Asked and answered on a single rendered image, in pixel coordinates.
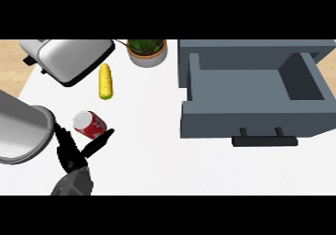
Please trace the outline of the grey cabinet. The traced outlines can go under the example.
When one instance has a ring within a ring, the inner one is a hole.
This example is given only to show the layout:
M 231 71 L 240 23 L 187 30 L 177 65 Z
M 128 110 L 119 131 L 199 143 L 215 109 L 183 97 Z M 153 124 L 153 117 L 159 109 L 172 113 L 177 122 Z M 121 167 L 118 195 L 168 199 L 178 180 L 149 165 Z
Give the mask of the grey cabinet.
M 314 63 L 318 63 L 335 48 L 333 39 L 180 39 L 178 87 L 187 87 L 193 53 L 199 55 L 202 70 L 274 70 L 293 53 L 308 53 Z

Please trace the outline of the green potted plant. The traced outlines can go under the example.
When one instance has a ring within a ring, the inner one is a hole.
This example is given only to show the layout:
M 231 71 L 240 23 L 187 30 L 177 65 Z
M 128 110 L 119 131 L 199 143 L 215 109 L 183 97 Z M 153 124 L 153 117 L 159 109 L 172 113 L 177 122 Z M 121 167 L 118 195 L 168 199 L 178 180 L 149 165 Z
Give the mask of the green potted plant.
M 127 42 L 119 41 L 119 43 L 140 56 L 156 54 L 164 47 L 162 39 L 130 39 Z

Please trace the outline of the silver toaster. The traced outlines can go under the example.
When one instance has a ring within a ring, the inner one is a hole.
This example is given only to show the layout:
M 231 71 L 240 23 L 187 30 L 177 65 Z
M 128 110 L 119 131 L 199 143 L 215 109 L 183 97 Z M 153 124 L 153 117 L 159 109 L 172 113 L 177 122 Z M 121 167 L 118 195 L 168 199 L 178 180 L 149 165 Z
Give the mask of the silver toaster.
M 41 66 L 65 86 L 72 87 L 93 72 L 115 50 L 111 39 L 21 39 L 24 63 Z

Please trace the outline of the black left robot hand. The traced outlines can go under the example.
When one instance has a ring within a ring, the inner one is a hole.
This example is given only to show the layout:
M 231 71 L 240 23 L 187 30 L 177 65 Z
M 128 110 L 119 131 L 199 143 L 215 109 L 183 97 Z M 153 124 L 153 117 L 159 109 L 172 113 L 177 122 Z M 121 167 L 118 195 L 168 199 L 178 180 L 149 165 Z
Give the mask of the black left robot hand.
M 81 172 L 90 177 L 88 158 L 105 147 L 115 129 L 109 129 L 84 147 L 78 149 L 71 132 L 55 124 L 55 133 L 59 141 L 57 156 L 62 169 L 66 173 Z

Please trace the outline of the grey drawer front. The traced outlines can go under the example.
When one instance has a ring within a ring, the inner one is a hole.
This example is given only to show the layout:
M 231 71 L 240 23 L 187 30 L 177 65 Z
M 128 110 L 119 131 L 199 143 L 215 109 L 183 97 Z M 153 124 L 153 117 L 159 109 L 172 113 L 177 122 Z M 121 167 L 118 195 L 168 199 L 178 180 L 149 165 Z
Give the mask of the grey drawer front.
M 230 138 L 240 135 L 313 137 L 336 129 L 336 101 L 184 101 L 181 105 L 181 138 Z

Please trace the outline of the yellow corn cob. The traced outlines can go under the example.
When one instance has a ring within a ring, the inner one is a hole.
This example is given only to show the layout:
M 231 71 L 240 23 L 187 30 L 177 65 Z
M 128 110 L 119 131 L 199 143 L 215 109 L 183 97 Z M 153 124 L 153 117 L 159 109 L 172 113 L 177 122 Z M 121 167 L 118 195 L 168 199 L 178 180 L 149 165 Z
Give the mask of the yellow corn cob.
M 109 65 L 103 63 L 99 71 L 99 97 L 105 100 L 112 98 L 112 79 Z

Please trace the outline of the grey open drawer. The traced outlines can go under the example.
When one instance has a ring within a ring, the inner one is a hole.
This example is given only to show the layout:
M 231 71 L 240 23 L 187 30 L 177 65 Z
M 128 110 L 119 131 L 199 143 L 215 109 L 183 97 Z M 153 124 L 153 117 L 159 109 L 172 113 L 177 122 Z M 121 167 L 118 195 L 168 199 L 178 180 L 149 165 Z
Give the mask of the grey open drawer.
M 236 56 L 217 62 L 192 53 L 187 92 L 190 101 L 212 103 L 335 101 L 308 53 Z

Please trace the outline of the red can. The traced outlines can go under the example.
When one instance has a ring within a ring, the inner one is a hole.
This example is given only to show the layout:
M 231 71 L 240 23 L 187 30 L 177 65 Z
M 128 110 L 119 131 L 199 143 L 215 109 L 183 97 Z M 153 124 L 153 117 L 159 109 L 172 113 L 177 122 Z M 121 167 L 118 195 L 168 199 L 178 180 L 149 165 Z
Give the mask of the red can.
M 108 125 L 91 111 L 81 111 L 74 118 L 74 128 L 78 133 L 94 140 L 106 132 Z

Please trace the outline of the white plant pot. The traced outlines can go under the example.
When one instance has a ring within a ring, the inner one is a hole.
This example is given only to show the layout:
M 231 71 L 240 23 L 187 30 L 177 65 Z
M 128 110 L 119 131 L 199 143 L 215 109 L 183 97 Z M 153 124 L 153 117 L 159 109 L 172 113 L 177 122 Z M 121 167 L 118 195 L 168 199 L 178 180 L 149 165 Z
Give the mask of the white plant pot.
M 128 52 L 128 57 L 137 66 L 143 68 L 152 68 L 158 66 L 167 58 L 168 54 L 167 40 L 162 41 L 161 50 L 152 55 L 146 56 L 137 55 L 131 50 L 128 50 L 127 52 Z

